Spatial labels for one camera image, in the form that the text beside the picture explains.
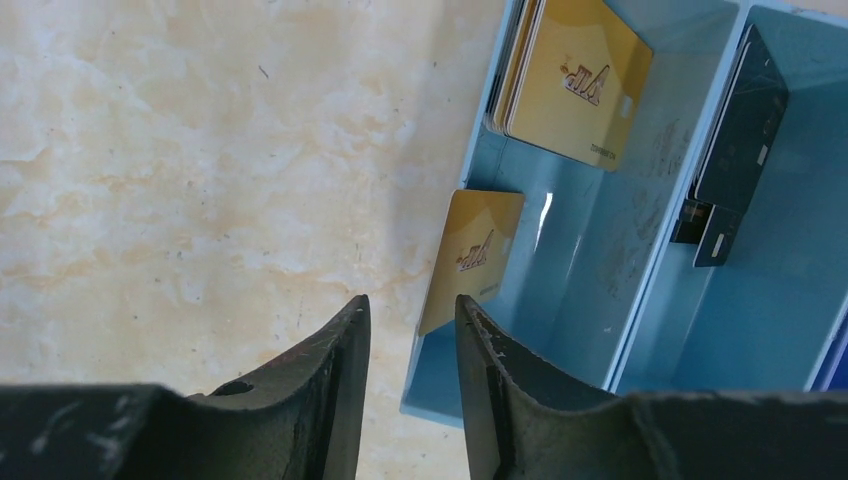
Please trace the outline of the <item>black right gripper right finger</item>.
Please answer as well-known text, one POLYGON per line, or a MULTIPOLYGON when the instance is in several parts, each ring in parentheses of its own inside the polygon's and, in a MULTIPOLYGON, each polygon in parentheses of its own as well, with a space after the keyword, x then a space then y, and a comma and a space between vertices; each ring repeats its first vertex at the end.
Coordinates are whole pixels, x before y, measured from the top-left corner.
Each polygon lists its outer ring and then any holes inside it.
POLYGON ((455 303, 474 479, 843 479, 843 392, 658 391, 618 396, 455 303))

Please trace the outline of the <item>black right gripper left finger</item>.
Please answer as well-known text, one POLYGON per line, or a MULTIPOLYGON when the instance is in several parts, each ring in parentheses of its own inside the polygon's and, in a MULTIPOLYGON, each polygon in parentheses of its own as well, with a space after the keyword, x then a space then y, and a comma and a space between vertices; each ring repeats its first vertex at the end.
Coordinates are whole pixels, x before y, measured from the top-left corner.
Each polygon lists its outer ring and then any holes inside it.
POLYGON ((352 479, 371 322, 322 328, 210 394, 157 384, 5 385, 5 479, 352 479))

